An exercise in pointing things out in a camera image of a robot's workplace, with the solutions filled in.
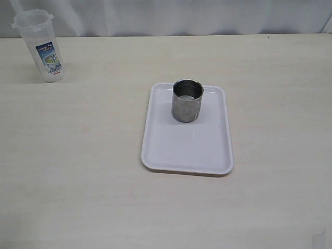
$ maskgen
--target wooden table surface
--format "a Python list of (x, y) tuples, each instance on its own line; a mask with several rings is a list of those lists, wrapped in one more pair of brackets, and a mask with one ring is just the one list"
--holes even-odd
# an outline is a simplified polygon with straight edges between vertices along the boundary
[[(43, 83), (0, 39), (0, 248), (332, 248), (332, 35), (59, 38)], [(149, 91), (227, 95), (234, 170), (148, 171)]]

